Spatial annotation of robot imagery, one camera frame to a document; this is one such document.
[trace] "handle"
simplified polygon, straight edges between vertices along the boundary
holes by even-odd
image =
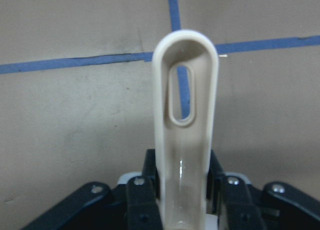
[[[159,209],[165,230],[204,230],[212,143],[218,55],[204,35],[192,30],[168,34],[152,58]],[[190,111],[176,114],[177,67],[188,72]]]

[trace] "screw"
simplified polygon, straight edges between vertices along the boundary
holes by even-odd
[[[145,180],[141,177],[136,177],[134,179],[134,185],[143,185],[145,184]]]
[[[272,188],[272,191],[274,191],[275,193],[283,194],[285,192],[284,186],[280,184],[273,184],[271,188]]]
[[[96,186],[96,185],[93,185],[92,186],[92,189],[91,189],[91,192],[93,194],[98,194],[100,193],[104,188],[102,186]]]
[[[238,185],[239,179],[236,178],[235,176],[230,176],[230,177],[228,177],[228,183],[232,184],[232,185]]]

